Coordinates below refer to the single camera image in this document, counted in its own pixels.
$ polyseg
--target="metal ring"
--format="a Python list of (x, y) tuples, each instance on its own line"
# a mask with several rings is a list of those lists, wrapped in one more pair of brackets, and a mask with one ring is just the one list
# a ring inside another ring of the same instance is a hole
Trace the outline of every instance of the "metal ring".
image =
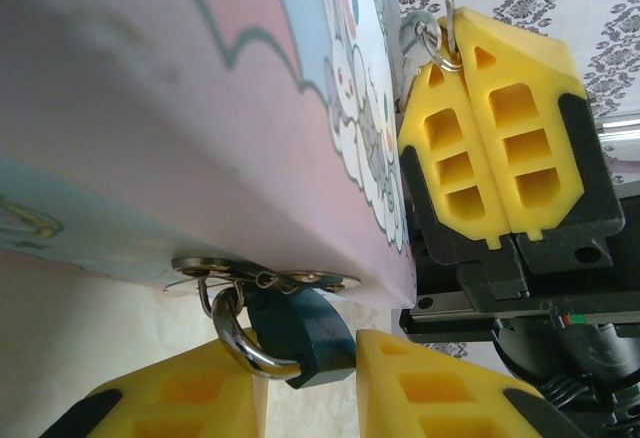
[(227, 288), (218, 293), (211, 305), (213, 326), (225, 349), (244, 369), (263, 378), (291, 380), (300, 376), (300, 363), (269, 356), (247, 336), (238, 323), (239, 299)]
[(436, 65), (438, 65), (443, 70), (450, 71), (452, 73), (458, 73), (459, 71), (462, 71), (462, 63), (455, 63), (442, 56), (442, 53), (440, 53), (440, 51), (429, 39), (429, 35), (426, 33), (426, 31), (423, 30), (420, 35), (420, 39), (422, 40), (423, 46), (429, 53), (429, 56), (431, 56), (431, 59), (433, 59), (433, 62)]

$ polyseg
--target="yellow plastic part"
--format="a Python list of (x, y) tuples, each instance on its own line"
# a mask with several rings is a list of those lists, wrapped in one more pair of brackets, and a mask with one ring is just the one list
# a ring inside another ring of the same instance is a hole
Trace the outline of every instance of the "yellow plastic part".
[(558, 108), (564, 93), (586, 99), (580, 74), (561, 41), (468, 8), (456, 10), (454, 24), (471, 107), (509, 226), (540, 240), (542, 230), (558, 226), (584, 193)]
[(502, 394), (530, 385), (380, 331), (356, 342), (360, 436), (540, 437)]
[(238, 365), (219, 341), (100, 386), (122, 399), (90, 438), (263, 437), (267, 380)]
[(446, 73), (433, 64), (422, 68), (398, 137), (400, 154), (408, 146), (416, 150), (438, 221), (472, 240), (487, 240), (490, 249), (500, 248), (509, 223), (463, 73)]

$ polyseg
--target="damask wallpaper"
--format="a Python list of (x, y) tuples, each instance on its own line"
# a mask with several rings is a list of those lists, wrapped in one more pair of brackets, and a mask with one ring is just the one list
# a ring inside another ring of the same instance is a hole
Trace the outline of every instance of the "damask wallpaper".
[[(403, 14), (444, 14), (444, 0), (398, 0)], [(566, 41), (596, 116), (640, 112), (640, 0), (456, 0), (499, 20)]]

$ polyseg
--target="yellow plastic block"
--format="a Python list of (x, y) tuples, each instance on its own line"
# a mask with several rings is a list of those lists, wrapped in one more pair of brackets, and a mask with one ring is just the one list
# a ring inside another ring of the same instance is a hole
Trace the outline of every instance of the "yellow plastic block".
[(415, 78), (398, 137), (418, 155), (438, 221), (500, 248), (510, 232), (467, 96), (464, 74), (428, 64)]
[(105, 383), (122, 399), (90, 438), (264, 436), (267, 381), (246, 372), (219, 341)]
[(542, 239), (584, 193), (558, 98), (586, 98), (567, 45), (467, 8), (456, 41), (511, 231)]
[(502, 394), (530, 385), (375, 330), (358, 331), (357, 392), (365, 438), (538, 438)]

